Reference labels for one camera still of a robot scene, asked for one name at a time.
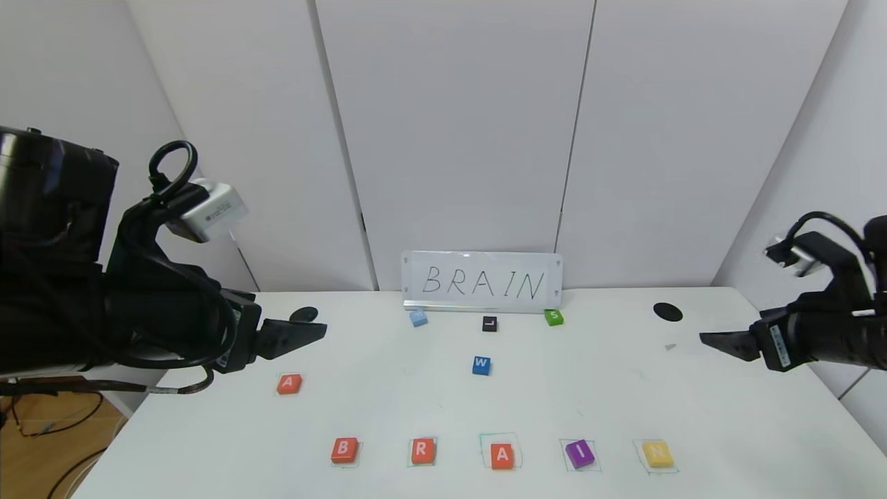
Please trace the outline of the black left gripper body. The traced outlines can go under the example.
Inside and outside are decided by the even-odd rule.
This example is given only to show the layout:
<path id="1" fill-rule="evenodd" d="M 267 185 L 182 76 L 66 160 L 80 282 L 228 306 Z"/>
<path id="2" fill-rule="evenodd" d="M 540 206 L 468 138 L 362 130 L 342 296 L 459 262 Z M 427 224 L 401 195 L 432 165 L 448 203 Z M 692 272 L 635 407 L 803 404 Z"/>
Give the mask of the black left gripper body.
<path id="1" fill-rule="evenodd" d="M 262 308 L 256 304 L 256 295 L 250 292 L 222 288 L 220 296 L 230 306 L 234 319 L 234 343 L 208 367 L 221 374 L 241 371 L 254 361 L 256 354 L 251 348 L 256 337 L 258 319 Z M 207 353 L 217 351 L 222 344 L 222 317 L 218 307 L 197 292 L 177 291 L 171 294 L 171 333 L 175 351 L 180 360 L 174 361 L 176 369 L 195 367 L 192 359 L 203 359 Z"/>

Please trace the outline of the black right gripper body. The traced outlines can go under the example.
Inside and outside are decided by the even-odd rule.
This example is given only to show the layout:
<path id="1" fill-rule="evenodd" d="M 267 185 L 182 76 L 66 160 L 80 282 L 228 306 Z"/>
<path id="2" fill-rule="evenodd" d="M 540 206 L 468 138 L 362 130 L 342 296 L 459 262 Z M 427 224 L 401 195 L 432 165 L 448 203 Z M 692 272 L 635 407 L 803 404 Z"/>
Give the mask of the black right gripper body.
<path id="1" fill-rule="evenodd" d="M 773 371 L 787 372 L 815 361 L 861 363 L 861 319 L 835 306 L 793 302 L 764 310 L 750 332 Z"/>

